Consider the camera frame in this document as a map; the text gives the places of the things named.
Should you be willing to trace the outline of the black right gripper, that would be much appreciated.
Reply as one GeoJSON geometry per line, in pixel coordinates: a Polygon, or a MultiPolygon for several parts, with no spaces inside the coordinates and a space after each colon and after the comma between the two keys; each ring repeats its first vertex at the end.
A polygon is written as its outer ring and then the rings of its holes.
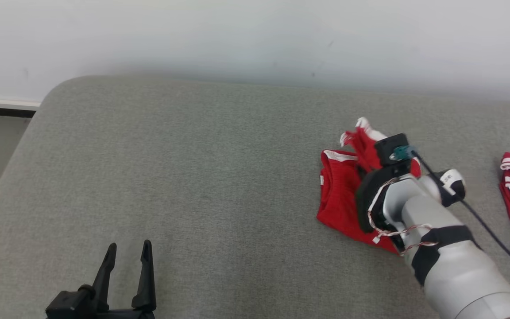
{"type": "Polygon", "coordinates": [[[358,223],[364,233],[405,230],[402,209],[416,186],[410,170],[411,161],[402,161],[364,177],[355,195],[358,223]]]}

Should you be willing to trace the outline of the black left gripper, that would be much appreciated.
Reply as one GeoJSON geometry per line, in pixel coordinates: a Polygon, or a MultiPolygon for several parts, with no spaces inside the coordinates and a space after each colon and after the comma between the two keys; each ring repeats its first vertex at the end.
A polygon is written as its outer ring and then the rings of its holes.
{"type": "Polygon", "coordinates": [[[45,309],[47,319],[155,319],[157,307],[152,244],[144,240],[141,271],[131,309],[111,310],[108,291],[115,267],[117,245],[108,246],[93,285],[81,285],[76,292],[61,291],[45,309]]]}

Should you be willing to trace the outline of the red garment with wide white band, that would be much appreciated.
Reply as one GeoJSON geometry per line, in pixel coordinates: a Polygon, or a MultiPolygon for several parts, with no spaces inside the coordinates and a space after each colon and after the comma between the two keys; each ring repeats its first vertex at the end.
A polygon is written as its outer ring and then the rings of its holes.
{"type": "Polygon", "coordinates": [[[364,176],[381,169],[380,158],[374,147],[386,135],[372,128],[366,117],[360,117],[354,131],[340,137],[342,147],[350,145],[354,151],[324,150],[321,153],[321,201],[317,219],[349,238],[397,254],[391,242],[396,236],[377,237],[361,230],[355,195],[364,176]]]}

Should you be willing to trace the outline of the white and dark baseboard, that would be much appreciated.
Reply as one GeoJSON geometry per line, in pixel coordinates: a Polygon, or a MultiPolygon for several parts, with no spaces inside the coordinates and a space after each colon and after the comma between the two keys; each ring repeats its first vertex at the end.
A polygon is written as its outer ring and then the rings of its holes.
{"type": "Polygon", "coordinates": [[[32,118],[40,106],[40,102],[0,99],[0,117],[32,118]]]}

